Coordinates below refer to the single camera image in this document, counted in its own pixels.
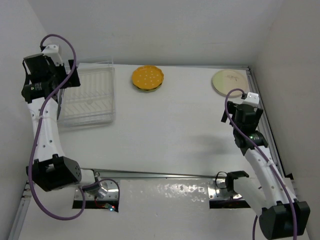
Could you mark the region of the cream and green plate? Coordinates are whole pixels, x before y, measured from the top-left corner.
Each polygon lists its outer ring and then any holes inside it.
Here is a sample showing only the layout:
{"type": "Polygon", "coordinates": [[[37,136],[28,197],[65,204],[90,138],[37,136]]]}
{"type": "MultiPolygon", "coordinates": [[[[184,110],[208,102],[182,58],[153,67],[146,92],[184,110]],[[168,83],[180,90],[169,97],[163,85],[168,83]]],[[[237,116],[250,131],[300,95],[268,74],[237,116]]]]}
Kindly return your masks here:
{"type": "Polygon", "coordinates": [[[213,75],[211,84],[214,90],[222,96],[226,96],[233,89],[241,89],[245,93],[249,89],[247,77],[232,69],[219,70],[213,75]]]}

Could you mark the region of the clear plastic dish rack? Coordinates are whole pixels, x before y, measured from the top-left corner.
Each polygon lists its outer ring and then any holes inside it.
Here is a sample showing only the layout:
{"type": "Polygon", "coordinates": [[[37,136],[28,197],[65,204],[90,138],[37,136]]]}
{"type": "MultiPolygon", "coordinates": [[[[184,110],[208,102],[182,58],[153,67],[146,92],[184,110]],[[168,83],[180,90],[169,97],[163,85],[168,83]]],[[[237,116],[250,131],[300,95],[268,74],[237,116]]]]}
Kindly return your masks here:
{"type": "Polygon", "coordinates": [[[111,56],[76,62],[80,86],[64,89],[61,128],[107,125],[115,119],[115,68],[111,56]]]}

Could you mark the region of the green polka dot plate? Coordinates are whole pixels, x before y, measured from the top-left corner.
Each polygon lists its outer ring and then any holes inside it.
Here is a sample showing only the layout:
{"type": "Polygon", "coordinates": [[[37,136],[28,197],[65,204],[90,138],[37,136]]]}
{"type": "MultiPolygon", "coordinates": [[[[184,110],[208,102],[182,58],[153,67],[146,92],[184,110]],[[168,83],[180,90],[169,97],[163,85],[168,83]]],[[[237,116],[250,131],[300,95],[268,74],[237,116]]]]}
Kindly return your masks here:
{"type": "Polygon", "coordinates": [[[160,87],[162,86],[162,84],[160,85],[155,85],[155,86],[152,86],[152,87],[148,87],[148,88],[140,88],[138,87],[137,85],[134,85],[132,84],[132,87],[139,91],[139,92],[142,92],[142,93],[151,93],[151,92],[154,92],[156,91],[157,89],[159,89],[160,87]]]}

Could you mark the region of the orange plate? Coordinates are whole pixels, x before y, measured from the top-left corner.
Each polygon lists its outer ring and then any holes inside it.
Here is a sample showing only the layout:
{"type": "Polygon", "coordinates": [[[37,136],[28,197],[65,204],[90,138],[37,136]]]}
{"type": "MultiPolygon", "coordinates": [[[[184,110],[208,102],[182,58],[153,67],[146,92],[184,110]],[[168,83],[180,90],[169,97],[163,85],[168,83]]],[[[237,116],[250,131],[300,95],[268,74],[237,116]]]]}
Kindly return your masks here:
{"type": "Polygon", "coordinates": [[[133,71],[131,81],[139,88],[150,88],[162,84],[164,74],[160,68],[154,65],[144,65],[133,71]]]}

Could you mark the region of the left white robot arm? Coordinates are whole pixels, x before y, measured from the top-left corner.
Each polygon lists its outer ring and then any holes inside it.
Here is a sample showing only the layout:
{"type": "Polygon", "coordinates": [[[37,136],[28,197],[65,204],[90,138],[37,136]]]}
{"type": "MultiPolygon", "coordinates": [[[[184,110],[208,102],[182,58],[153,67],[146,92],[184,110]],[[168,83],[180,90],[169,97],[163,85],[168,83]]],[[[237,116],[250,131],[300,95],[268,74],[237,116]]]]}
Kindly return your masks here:
{"type": "Polygon", "coordinates": [[[64,65],[43,53],[25,57],[22,65],[26,78],[21,94],[30,111],[36,142],[32,181],[46,192],[94,183],[93,170],[81,169],[63,152],[57,125],[58,95],[46,99],[67,77],[64,65]]]}

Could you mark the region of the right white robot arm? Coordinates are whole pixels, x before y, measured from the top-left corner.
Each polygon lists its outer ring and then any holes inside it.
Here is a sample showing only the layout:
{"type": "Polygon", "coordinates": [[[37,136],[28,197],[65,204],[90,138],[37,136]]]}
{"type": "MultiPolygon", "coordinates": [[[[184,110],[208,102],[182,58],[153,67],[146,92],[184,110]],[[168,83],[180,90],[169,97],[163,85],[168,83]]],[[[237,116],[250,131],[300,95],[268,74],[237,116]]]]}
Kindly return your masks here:
{"type": "Polygon", "coordinates": [[[250,104],[224,103],[222,122],[230,121],[236,146],[251,165],[259,187],[244,171],[227,173],[229,192],[240,194],[256,214],[255,223],[268,240],[297,239],[306,230],[311,213],[306,201],[299,201],[287,187],[274,163],[264,135],[257,130],[261,108],[250,104]]]}

